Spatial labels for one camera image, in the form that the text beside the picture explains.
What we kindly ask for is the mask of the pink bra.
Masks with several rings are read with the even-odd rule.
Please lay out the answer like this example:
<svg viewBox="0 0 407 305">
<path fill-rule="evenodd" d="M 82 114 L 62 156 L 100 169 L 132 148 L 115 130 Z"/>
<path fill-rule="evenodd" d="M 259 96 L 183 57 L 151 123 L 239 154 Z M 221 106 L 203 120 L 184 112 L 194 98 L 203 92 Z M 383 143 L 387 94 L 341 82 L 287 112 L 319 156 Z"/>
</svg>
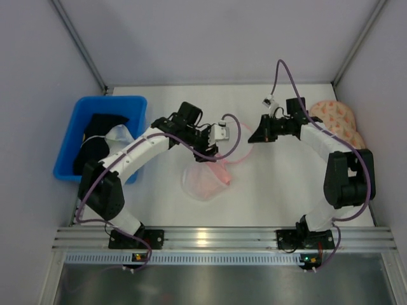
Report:
<svg viewBox="0 0 407 305">
<path fill-rule="evenodd" d="M 195 165 L 198 190 L 206 197 L 227 188 L 232 180 L 231 174 L 226 169 L 228 161 L 204 162 Z"/>
</svg>

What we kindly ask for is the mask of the white mesh laundry bag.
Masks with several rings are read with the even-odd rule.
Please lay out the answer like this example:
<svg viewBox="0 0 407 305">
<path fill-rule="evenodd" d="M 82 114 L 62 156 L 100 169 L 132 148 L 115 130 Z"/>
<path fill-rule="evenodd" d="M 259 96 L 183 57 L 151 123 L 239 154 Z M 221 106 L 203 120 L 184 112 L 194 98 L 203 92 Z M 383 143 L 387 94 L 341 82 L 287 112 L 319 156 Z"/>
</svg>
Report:
<svg viewBox="0 0 407 305">
<path fill-rule="evenodd" d="M 192 198 L 209 201 L 225 191 L 233 180 L 229 166 L 243 162 L 251 153 L 253 145 L 248 143 L 252 130 L 241 123 L 241 137 L 237 148 L 225 159 L 217 162 L 190 163 L 181 178 L 182 190 Z"/>
</svg>

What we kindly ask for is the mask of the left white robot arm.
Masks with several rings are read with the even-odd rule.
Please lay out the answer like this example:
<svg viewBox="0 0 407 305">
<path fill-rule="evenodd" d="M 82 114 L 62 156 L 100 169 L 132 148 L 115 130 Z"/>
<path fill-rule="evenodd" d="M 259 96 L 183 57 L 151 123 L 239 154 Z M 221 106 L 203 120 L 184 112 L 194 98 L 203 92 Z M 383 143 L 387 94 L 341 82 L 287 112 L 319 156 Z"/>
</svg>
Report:
<svg viewBox="0 0 407 305">
<path fill-rule="evenodd" d="M 155 156 L 182 144 L 197 162 L 215 161 L 217 141 L 226 135 L 225 123 L 198 127 L 202 110 L 183 102 L 177 112 L 161 117 L 136 140 L 100 161 L 89 161 L 79 185 L 80 208 L 89 207 L 97 214 L 96 222 L 112 226 L 117 232 L 141 242 L 144 224 L 125 206 L 123 186 L 126 181 Z"/>
</svg>

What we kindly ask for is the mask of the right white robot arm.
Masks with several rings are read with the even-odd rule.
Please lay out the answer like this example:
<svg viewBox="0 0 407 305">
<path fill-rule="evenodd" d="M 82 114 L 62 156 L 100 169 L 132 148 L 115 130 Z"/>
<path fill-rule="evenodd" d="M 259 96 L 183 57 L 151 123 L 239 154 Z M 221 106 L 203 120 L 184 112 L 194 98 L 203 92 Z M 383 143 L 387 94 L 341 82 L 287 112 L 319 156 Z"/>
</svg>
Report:
<svg viewBox="0 0 407 305">
<path fill-rule="evenodd" d="M 258 128 L 249 137 L 250 144 L 275 142 L 280 136 L 292 135 L 326 162 L 324 196 L 294 229 L 277 232 L 278 248 L 287 253 L 321 245 L 332 249 L 333 224 L 352 220 L 347 212 L 354 207 L 364 211 L 375 197 L 373 154 L 355 129 L 353 112 L 340 102 L 325 100 L 306 110 L 304 98 L 290 98 L 281 116 L 277 116 L 280 106 L 273 96 L 263 102 L 270 113 L 261 116 Z"/>
</svg>

